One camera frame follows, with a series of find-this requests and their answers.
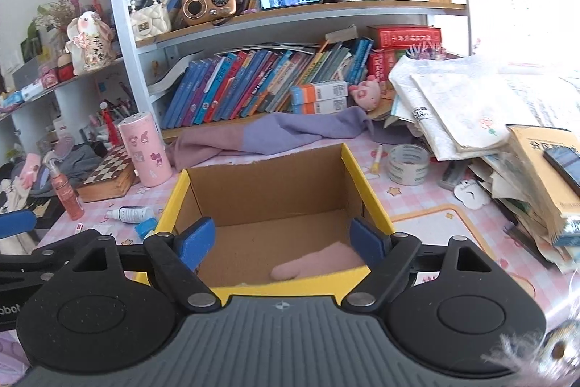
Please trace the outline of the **purple pink cloth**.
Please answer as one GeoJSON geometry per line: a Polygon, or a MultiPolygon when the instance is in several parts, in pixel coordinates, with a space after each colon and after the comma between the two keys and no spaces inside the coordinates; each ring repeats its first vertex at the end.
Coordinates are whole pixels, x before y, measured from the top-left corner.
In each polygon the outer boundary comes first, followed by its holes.
{"type": "Polygon", "coordinates": [[[358,107],[326,115],[265,114],[246,122],[242,119],[219,125],[185,129],[166,148],[169,163],[178,171],[194,167],[219,154],[272,155],[322,139],[354,139],[367,132],[375,143],[411,143],[405,126],[384,129],[375,126],[358,107]]]}

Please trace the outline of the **white paper pile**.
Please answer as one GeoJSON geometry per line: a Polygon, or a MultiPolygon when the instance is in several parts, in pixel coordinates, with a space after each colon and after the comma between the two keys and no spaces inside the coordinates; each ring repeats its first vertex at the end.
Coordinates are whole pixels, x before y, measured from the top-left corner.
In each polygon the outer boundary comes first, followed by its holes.
{"type": "Polygon", "coordinates": [[[494,153],[511,125],[579,133],[579,68],[558,60],[403,57],[389,79],[439,161],[494,153]]]}

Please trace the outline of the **yellow marker pen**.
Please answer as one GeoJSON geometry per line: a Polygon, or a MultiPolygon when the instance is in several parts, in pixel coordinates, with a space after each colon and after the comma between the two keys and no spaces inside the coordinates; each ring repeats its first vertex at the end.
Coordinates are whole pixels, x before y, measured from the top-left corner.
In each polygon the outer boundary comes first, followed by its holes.
{"type": "Polygon", "coordinates": [[[384,146],[380,144],[377,146],[377,150],[374,153],[374,161],[372,166],[370,167],[370,173],[378,175],[381,169],[381,159],[382,155],[384,154],[384,146]]]}

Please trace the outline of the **yellow cardboard box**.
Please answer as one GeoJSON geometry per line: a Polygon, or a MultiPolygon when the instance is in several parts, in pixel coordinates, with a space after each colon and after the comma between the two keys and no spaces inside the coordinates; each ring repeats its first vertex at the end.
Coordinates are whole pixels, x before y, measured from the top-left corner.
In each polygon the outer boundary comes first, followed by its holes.
{"type": "Polygon", "coordinates": [[[344,143],[254,161],[182,171],[156,229],[181,234],[202,217],[216,226],[199,277],[220,301],[232,296],[332,295],[342,300],[369,270],[273,282],[284,262],[348,243],[361,217],[390,235],[394,226],[344,143]]]}

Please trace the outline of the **white bookshelf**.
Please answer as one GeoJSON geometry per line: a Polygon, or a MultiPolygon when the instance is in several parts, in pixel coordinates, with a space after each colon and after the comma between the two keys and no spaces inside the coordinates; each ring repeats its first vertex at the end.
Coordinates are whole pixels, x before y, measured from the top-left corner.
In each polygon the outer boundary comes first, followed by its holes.
{"type": "Polygon", "coordinates": [[[135,39],[129,1],[111,0],[117,36],[138,110],[152,113],[160,124],[170,103],[169,90],[152,92],[154,72],[183,72],[194,57],[213,55],[242,46],[277,43],[316,43],[327,33],[354,24],[360,32],[369,25],[401,18],[426,22],[435,15],[468,16],[467,3],[410,0],[364,0],[310,4],[235,16],[174,29],[144,40],[135,39]]]}

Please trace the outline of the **white quilted handbag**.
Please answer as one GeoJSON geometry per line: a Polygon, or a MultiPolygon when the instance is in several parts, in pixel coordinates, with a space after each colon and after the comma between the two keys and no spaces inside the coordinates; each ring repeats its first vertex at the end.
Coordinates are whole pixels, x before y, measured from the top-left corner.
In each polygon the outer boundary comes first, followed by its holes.
{"type": "Polygon", "coordinates": [[[170,32],[171,20],[164,4],[150,0],[152,4],[137,10],[137,1],[131,0],[130,3],[131,26],[136,41],[170,32]]]}

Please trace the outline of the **clear tape roll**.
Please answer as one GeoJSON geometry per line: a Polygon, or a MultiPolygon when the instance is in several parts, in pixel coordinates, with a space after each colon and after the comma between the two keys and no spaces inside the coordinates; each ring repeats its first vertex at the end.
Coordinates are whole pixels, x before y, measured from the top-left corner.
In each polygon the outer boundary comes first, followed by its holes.
{"type": "Polygon", "coordinates": [[[425,148],[414,144],[400,144],[388,151],[386,172],[394,183],[418,186],[425,182],[430,164],[430,155],[425,148]]]}

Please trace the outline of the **white dropper bottle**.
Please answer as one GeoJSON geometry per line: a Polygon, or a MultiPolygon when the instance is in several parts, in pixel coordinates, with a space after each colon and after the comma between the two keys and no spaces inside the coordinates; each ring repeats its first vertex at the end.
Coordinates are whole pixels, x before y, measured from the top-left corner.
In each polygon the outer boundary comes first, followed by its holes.
{"type": "Polygon", "coordinates": [[[120,206],[106,212],[106,218],[123,222],[125,224],[141,224],[155,216],[154,211],[148,206],[120,206]]]}

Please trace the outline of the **gold retro radio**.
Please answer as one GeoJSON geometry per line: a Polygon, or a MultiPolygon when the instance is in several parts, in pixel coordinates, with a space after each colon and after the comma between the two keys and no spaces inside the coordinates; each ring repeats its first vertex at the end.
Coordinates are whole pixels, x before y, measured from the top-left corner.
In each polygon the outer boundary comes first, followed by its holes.
{"type": "Polygon", "coordinates": [[[218,21],[236,14],[236,0],[182,0],[181,12],[187,26],[218,21]]]}

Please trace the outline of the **pink knit glove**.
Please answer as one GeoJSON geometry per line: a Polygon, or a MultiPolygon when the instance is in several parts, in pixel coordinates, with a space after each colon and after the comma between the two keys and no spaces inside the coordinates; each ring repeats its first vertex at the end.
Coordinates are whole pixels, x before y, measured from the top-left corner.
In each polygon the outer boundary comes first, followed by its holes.
{"type": "Polygon", "coordinates": [[[270,277],[275,281],[311,278],[364,266],[363,259],[341,242],[335,242],[320,251],[275,266],[270,277]]]}

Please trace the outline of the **pink spray bottle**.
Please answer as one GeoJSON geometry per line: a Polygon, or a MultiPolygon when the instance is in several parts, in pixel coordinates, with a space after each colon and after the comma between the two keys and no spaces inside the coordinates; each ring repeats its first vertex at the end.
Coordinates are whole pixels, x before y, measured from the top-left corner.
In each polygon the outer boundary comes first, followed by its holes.
{"type": "Polygon", "coordinates": [[[78,221],[84,216],[84,207],[67,176],[59,169],[57,163],[60,161],[61,159],[53,150],[47,152],[43,158],[43,164],[49,171],[51,185],[56,197],[60,200],[69,217],[73,221],[78,221]]]}

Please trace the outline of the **red thick dictionary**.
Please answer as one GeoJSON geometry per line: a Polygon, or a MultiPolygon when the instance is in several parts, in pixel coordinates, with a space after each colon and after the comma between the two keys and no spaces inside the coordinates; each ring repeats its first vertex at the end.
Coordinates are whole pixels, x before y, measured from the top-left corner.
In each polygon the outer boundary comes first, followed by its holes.
{"type": "Polygon", "coordinates": [[[428,25],[379,25],[368,27],[369,38],[379,49],[403,50],[411,46],[440,45],[439,28],[428,25]]]}

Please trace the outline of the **pink pig plush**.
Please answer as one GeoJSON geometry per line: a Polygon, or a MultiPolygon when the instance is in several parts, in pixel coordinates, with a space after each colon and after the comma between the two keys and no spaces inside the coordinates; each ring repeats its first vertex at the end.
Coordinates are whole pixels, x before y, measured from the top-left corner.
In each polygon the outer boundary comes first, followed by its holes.
{"type": "Polygon", "coordinates": [[[366,112],[375,110],[381,102],[380,82],[374,75],[368,75],[358,85],[349,86],[348,91],[355,104],[366,112]]]}

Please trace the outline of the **orange white box lower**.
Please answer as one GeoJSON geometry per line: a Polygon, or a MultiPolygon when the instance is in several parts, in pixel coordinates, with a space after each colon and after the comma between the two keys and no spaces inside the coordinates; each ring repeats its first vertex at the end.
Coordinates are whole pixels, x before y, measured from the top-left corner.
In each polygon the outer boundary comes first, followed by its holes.
{"type": "Polygon", "coordinates": [[[338,97],[311,103],[293,105],[292,112],[294,114],[302,115],[326,115],[341,112],[346,108],[347,98],[338,97]]]}

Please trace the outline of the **wooden chess board box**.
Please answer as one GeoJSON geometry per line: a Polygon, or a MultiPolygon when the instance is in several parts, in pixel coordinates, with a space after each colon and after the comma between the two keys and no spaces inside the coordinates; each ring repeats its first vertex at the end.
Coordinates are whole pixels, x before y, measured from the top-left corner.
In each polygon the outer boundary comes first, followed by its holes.
{"type": "Polygon", "coordinates": [[[78,188],[84,202],[124,197],[137,179],[124,145],[112,148],[78,188]]]}

